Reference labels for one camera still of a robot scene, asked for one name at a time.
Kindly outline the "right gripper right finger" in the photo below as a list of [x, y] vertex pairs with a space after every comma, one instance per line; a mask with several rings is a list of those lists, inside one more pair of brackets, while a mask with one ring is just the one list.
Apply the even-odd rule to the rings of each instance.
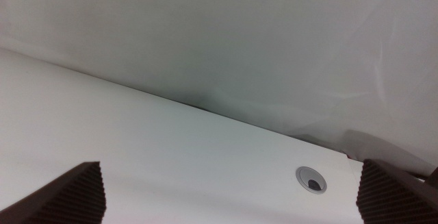
[[437, 171], [422, 182], [387, 162], [367, 159], [356, 205], [367, 224], [437, 224]]

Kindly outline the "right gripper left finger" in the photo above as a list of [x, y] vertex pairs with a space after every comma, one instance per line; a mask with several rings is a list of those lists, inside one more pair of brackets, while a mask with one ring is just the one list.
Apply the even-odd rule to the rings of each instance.
[[99, 162], [83, 162], [1, 211], [2, 223], [101, 224], [106, 211]]

